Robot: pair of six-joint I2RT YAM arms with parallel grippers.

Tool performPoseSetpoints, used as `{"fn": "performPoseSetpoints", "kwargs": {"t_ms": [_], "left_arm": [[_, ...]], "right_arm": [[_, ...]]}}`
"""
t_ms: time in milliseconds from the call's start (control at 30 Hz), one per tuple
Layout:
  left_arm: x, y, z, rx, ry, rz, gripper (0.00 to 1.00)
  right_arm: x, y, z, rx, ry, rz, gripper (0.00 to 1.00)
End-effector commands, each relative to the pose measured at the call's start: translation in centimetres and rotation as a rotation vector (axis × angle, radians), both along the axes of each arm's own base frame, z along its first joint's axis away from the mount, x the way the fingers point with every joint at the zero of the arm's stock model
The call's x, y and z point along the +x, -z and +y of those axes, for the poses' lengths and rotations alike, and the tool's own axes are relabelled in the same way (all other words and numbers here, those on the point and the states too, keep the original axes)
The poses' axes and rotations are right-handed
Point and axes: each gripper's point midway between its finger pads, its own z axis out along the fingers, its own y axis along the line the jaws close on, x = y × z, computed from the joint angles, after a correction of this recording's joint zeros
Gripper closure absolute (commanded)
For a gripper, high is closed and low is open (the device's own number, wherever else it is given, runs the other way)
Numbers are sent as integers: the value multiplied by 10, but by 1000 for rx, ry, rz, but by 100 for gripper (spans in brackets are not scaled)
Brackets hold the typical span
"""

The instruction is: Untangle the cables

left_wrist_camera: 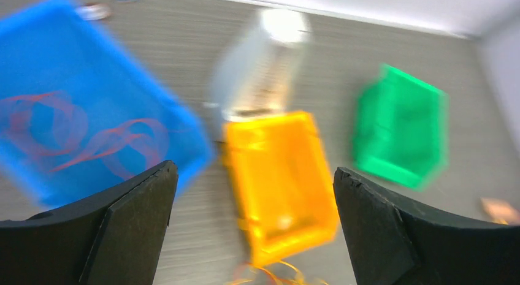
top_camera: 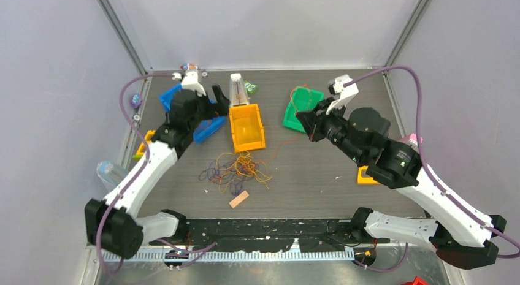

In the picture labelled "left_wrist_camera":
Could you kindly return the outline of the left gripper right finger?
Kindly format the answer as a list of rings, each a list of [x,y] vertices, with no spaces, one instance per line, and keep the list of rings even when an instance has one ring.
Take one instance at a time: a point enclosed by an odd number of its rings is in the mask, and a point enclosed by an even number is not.
[[[334,194],[358,284],[518,284],[519,227],[439,210],[350,169]]]

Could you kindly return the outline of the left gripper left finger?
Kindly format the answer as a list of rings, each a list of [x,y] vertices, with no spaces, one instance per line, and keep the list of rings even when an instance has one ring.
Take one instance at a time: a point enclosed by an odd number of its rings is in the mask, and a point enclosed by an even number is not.
[[[1,222],[2,284],[152,284],[175,198],[171,161],[24,221]]]

